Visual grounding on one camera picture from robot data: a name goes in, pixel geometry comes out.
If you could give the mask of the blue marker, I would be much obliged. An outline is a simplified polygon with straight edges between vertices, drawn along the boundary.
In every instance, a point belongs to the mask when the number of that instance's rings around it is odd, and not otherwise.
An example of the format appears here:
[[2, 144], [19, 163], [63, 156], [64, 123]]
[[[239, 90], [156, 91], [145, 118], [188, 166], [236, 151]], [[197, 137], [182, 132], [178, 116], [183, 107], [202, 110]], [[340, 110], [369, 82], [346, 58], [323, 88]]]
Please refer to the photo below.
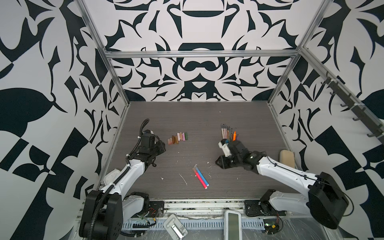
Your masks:
[[209, 186], [209, 183], [207, 182], [207, 180], [204, 178], [202, 172], [199, 170], [198, 166], [195, 165], [194, 168], [197, 170], [197, 172], [199, 173], [199, 175], [201, 176], [201, 178], [203, 179], [203, 181], [205, 182], [205, 184], [207, 185], [207, 187]]

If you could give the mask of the red pink marker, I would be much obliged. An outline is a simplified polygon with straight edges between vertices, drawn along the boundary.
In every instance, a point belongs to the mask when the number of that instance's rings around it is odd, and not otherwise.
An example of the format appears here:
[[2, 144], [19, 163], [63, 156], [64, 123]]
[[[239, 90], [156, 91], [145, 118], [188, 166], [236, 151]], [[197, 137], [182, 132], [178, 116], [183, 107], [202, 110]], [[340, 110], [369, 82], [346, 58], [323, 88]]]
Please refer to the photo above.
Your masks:
[[197, 170], [195, 168], [193, 168], [193, 171], [194, 171], [196, 177], [198, 178], [198, 180], [200, 181], [200, 183], [202, 184], [203, 188], [206, 190], [208, 187], [205, 184], [205, 182], [203, 181], [203, 179], [201, 178], [201, 176], [199, 175], [199, 173], [197, 172]]

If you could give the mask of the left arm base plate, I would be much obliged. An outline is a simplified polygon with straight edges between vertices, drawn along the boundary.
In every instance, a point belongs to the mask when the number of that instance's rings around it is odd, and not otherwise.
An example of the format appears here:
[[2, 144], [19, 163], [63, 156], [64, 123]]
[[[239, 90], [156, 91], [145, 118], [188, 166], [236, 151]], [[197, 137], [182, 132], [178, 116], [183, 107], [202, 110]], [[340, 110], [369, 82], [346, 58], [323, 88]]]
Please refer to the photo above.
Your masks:
[[149, 218], [159, 218], [164, 215], [165, 202], [164, 201], [149, 201], [144, 203], [143, 216]]

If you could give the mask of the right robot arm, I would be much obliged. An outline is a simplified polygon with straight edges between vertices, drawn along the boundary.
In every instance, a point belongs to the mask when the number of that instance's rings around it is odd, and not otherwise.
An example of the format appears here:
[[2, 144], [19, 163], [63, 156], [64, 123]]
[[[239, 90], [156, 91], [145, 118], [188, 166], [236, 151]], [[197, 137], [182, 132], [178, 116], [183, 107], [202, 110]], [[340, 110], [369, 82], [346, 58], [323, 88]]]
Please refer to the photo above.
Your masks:
[[223, 139], [218, 145], [223, 151], [216, 160], [220, 168], [242, 167], [296, 190], [295, 194], [267, 190], [259, 200], [263, 214], [276, 216], [279, 212], [294, 212], [311, 216], [326, 228], [338, 228], [350, 201], [331, 175], [297, 170], [273, 160], [265, 152], [249, 151], [240, 141]]

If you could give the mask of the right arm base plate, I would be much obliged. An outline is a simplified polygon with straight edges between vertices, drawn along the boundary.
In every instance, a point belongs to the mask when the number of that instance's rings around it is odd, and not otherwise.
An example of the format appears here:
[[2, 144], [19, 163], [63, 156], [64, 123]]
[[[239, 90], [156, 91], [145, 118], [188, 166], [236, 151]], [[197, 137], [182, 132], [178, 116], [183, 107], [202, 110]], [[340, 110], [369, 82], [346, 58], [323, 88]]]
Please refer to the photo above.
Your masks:
[[285, 211], [277, 211], [268, 201], [245, 200], [245, 214], [248, 217], [286, 216]]

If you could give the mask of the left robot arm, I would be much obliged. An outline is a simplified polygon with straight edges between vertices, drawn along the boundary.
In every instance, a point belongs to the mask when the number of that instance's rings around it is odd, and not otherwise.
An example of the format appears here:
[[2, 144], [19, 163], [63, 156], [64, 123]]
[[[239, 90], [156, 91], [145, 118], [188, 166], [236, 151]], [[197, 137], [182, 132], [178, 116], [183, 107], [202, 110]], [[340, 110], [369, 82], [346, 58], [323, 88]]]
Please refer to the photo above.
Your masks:
[[155, 166], [156, 157], [166, 146], [153, 131], [145, 130], [139, 136], [138, 149], [128, 154], [128, 163], [122, 171], [105, 175], [105, 186], [91, 191], [79, 227], [79, 236], [88, 240], [116, 240], [122, 233], [123, 223], [149, 206], [147, 194], [128, 192], [149, 166]]

